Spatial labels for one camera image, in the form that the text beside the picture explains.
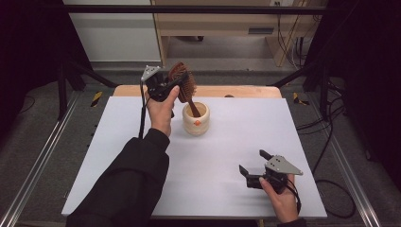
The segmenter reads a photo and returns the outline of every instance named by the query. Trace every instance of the white table surface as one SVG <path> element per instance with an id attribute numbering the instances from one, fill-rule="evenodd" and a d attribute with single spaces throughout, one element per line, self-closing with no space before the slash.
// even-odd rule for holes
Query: white table surface
<path id="1" fill-rule="evenodd" d="M 301 197 L 300 217 L 326 218 L 288 105 L 283 98 L 196 97 L 211 111 L 210 129 L 201 136 L 187 134 L 182 126 L 184 104 L 175 103 L 170 166 L 155 218 L 266 218 L 274 211 L 264 191 L 247 188 L 238 165 L 262 174 L 263 149 L 282 155 L 300 168 L 295 177 Z M 138 135 L 140 97 L 110 97 L 91 146 L 72 187 L 63 215 L 71 214 L 97 178 L 124 145 Z M 145 133 L 150 121 L 146 119 Z"/>

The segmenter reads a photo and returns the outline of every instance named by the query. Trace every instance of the mug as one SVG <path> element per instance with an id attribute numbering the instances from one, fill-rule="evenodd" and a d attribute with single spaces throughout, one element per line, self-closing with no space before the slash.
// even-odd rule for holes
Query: mug
<path id="1" fill-rule="evenodd" d="M 183 128 L 192 135 L 202 135 L 209 130 L 210 110 L 209 107 L 201 102 L 194 102 L 200 117 L 194 117 L 189 104 L 183 107 Z"/>

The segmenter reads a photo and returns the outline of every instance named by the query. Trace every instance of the brush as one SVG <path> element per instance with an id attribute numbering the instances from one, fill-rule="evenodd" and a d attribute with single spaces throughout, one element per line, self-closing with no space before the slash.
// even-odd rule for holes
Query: brush
<path id="1" fill-rule="evenodd" d="M 181 101 L 181 103 L 188 102 L 194 117 L 201 117 L 200 112 L 192 101 L 192 96 L 195 94 L 197 85 L 195 83 L 194 76 L 188 70 L 186 65 L 182 62 L 177 62 L 173 67 L 171 67 L 171 70 L 168 72 L 168 80 L 173 81 L 175 79 L 178 79 L 182 77 L 185 73 L 188 74 L 188 77 L 183 81 L 183 84 L 180 86 L 178 99 Z"/>

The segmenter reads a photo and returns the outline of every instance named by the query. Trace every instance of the wooden handle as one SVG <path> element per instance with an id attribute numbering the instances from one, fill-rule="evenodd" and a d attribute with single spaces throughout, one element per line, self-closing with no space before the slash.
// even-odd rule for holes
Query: wooden handle
<path id="1" fill-rule="evenodd" d="M 201 117 L 201 114 L 200 114 L 200 112 L 198 111 L 198 109 L 197 109 L 197 107 L 195 106 L 195 104 L 194 104 L 194 102 L 192 101 L 192 99 L 189 99 L 189 100 L 188 100 L 188 104 L 189 104 L 189 107 L 191 107 L 191 111 L 192 111 L 192 114 L 194 115 L 194 117 Z"/>

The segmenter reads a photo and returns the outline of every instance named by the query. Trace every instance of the aluminum rail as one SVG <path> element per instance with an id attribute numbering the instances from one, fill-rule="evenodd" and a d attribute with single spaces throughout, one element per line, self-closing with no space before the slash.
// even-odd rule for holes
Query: aluminum rail
<path id="1" fill-rule="evenodd" d="M 319 101 L 314 96 L 311 97 L 311 103 L 313 108 L 315 109 L 315 113 L 318 117 L 320 117 L 320 110 L 318 108 Z M 324 132 L 328 138 L 330 130 L 328 128 L 324 129 Z M 369 202 L 368 197 L 366 196 L 365 191 L 363 190 L 362 185 L 360 184 L 356 173 L 351 168 L 350 163 L 348 162 L 347 158 L 345 157 L 344 152 L 341 149 L 339 141 L 337 140 L 335 134 L 332 135 L 330 146 L 332 149 L 332 153 L 334 159 L 339 166 L 339 170 L 341 175 L 345 181 L 345 184 L 348 187 L 348 190 L 354 199 L 355 205 L 359 211 L 360 216 L 367 227 L 381 227 L 380 221 L 375 213 L 375 209 Z"/>
<path id="2" fill-rule="evenodd" d="M 9 206 L 6 214 L 0 219 L 0 226 L 1 227 L 13 227 L 20 217 L 26 202 L 28 201 L 30 195 L 35 188 L 36 183 L 41 178 L 41 175 L 46 167 L 48 160 L 50 159 L 53 150 L 55 149 L 56 145 L 59 142 L 59 139 L 67 125 L 73 111 L 77 106 L 78 99 L 80 97 L 80 92 L 73 92 L 71 95 L 68 110 L 62 120 L 59 120 L 53 131 L 51 132 L 50 136 L 48 137 L 39 157 L 37 158 L 35 164 L 31 168 L 29 174 L 24 181 L 24 184 L 21 186 L 17 196 L 15 197 L 12 204 Z"/>

